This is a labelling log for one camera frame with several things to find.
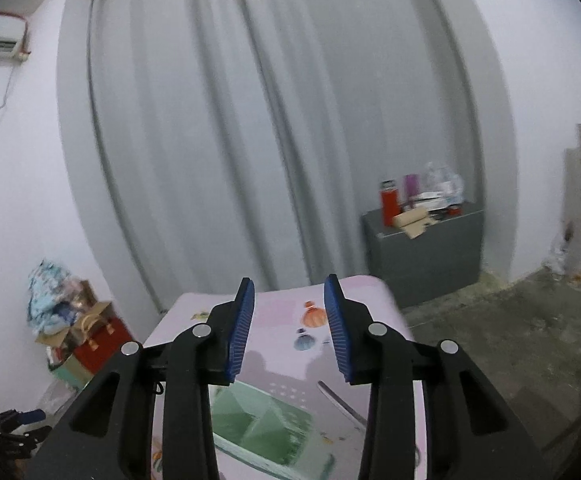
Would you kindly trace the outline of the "red thermos bottle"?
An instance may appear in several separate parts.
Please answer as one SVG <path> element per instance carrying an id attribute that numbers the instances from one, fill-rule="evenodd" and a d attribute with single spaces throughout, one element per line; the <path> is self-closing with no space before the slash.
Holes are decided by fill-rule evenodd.
<path id="1" fill-rule="evenodd" d="M 383 213 L 383 225 L 393 226 L 393 218 L 401 214 L 399 202 L 399 189 L 394 180 L 386 180 L 380 185 L 381 212 Z"/>

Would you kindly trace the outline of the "purple cup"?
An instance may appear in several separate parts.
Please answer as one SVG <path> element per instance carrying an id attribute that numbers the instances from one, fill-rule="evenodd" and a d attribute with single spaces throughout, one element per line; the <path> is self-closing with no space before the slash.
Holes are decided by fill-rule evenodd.
<path id="1" fill-rule="evenodd" d="M 416 197 L 419 194 L 419 175 L 418 174 L 407 174 L 404 177 L 404 188 L 406 201 L 409 205 L 414 203 Z"/>

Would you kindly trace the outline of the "cardboard box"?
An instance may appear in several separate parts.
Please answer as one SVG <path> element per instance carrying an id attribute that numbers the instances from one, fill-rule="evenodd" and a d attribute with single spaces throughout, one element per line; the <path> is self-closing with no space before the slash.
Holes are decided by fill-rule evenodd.
<path id="1" fill-rule="evenodd" d="M 97 328 L 109 324 L 110 319 L 116 315 L 112 302 L 98 300 L 90 282 L 86 280 L 80 282 L 80 288 L 68 306 L 74 314 L 74 320 L 55 334 L 36 336 L 37 344 L 51 348 L 83 344 Z"/>

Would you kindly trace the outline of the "blue patterned cloth bundle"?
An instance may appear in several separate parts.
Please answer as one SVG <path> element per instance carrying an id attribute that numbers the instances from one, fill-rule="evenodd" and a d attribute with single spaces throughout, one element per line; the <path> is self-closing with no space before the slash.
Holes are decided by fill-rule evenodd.
<path id="1" fill-rule="evenodd" d="M 34 336 L 52 336 L 74 325 L 83 292 L 81 281 L 64 266 L 42 260 L 28 279 L 27 323 Z"/>

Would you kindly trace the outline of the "brown paper roll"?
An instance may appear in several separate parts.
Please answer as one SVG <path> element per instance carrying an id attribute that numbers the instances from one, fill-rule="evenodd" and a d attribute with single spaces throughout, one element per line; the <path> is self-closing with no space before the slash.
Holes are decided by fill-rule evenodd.
<path id="1" fill-rule="evenodd" d="M 392 219 L 392 224 L 399 229 L 411 224 L 425 221 L 429 218 L 428 211 L 424 208 L 414 208 L 397 214 Z"/>

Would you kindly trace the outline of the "red gift bag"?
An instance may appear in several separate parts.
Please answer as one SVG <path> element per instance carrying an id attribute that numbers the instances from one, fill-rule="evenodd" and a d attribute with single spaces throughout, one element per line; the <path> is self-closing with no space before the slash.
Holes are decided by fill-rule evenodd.
<path id="1" fill-rule="evenodd" d="M 132 340 L 126 324 L 116 316 L 103 318 L 100 315 L 86 315 L 77 331 L 82 342 L 74 348 L 74 356 L 93 375 L 123 344 Z"/>

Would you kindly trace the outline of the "clear plastic bag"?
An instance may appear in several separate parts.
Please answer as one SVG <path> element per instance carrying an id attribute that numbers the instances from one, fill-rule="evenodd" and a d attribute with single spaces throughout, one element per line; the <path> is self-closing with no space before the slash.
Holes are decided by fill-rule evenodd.
<path id="1" fill-rule="evenodd" d="M 428 162 L 423 181 L 426 191 L 440 193 L 449 206 L 464 203 L 464 179 L 444 162 Z"/>

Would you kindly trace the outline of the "green plastic utensil holder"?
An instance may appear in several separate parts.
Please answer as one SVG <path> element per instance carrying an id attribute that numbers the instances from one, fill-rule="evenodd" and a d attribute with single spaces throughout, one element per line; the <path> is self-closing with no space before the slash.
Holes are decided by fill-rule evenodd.
<path id="1" fill-rule="evenodd" d="M 326 479 L 336 458 L 303 408 L 234 382 L 209 389 L 216 448 L 275 479 Z"/>

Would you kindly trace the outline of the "dark grey cabinet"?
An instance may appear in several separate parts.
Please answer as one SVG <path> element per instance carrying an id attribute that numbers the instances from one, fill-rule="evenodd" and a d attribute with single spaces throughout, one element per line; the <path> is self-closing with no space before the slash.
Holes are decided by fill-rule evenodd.
<path id="1" fill-rule="evenodd" d="M 484 210 L 466 203 L 416 238 L 383 224 L 380 210 L 362 217 L 369 272 L 384 281 L 400 308 L 445 296 L 480 278 Z"/>

